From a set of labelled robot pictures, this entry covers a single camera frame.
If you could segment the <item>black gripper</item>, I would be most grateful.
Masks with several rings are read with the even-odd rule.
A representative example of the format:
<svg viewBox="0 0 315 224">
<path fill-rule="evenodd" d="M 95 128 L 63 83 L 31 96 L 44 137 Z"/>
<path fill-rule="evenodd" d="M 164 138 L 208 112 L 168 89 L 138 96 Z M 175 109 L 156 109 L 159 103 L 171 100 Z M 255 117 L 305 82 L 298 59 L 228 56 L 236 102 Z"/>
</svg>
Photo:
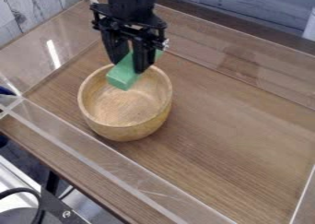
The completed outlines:
<svg viewBox="0 0 315 224">
<path fill-rule="evenodd" d="M 134 45 L 134 71 L 143 74 L 155 63 L 156 49 L 167 47 L 166 22 L 154 13 L 156 0 L 107 0 L 94 2 L 92 25 L 102 32 L 103 45 L 114 64 L 130 52 Z"/>
</svg>

